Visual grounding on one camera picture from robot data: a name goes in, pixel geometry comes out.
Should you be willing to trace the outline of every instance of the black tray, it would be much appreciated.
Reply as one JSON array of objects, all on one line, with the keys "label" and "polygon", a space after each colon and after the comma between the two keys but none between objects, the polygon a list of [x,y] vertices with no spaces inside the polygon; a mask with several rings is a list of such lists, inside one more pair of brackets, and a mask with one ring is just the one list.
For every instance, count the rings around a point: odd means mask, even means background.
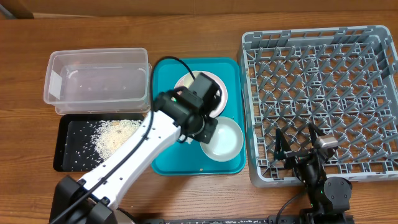
[{"label": "black tray", "polygon": [[56,171],[90,171],[103,160],[91,144],[98,121],[143,120],[142,114],[66,114],[60,120],[53,168]]}]

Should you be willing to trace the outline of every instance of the dish rack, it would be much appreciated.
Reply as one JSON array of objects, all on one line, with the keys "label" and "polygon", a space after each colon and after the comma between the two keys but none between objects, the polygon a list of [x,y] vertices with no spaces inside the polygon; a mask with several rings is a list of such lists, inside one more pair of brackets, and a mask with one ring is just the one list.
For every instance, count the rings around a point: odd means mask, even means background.
[{"label": "dish rack", "polygon": [[301,184],[273,159],[275,130],[309,149],[308,123],[339,142],[329,177],[398,179],[398,56],[386,27],[247,32],[239,56],[255,186]]}]

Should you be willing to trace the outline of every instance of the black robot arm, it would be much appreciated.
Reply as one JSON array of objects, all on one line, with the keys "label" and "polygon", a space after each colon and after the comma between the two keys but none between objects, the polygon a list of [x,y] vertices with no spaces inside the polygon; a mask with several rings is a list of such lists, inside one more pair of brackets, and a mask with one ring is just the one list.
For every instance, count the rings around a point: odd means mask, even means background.
[{"label": "black robot arm", "polygon": [[284,167],[292,169],[304,183],[310,199],[311,208],[300,211],[302,224],[342,224],[354,223],[346,217],[349,210],[352,184],[342,177],[326,177],[322,164],[336,152],[338,141],[332,135],[326,135],[314,124],[309,124],[312,148],[294,152],[291,150],[282,131],[276,131],[274,158],[284,160]]}]

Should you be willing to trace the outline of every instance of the wooden table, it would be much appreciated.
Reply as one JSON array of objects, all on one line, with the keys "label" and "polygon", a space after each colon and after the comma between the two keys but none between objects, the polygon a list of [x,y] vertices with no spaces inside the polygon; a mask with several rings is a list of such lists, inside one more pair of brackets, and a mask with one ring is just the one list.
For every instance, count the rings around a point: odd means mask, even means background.
[{"label": "wooden table", "polygon": [[[144,47],[152,64],[164,55],[236,59],[246,31],[373,24],[398,37],[396,11],[0,21],[0,223],[46,223],[54,187],[66,175],[52,168],[60,116],[43,102],[53,51]],[[354,183],[348,213],[357,223],[396,223],[397,184]],[[255,188],[247,165],[236,175],[196,177],[162,177],[148,168],[121,206],[138,217],[267,217],[299,190]],[[308,206],[303,198],[284,213]]]}]

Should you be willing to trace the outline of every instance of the teal tray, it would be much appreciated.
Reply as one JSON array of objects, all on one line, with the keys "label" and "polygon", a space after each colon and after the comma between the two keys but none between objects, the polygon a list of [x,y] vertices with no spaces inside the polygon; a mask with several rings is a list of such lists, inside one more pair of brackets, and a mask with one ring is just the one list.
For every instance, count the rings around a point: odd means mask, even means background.
[{"label": "teal tray", "polygon": [[[192,58],[183,60],[192,71],[207,71],[217,75],[225,84],[228,100],[220,116],[234,119],[244,133],[243,103],[238,64],[230,58]],[[158,64],[154,72],[154,96],[174,88],[187,69],[171,59]],[[235,174],[246,163],[246,146],[234,159],[227,162],[211,160],[202,151],[199,142],[175,143],[162,152],[153,162],[153,170],[160,175]]]}]

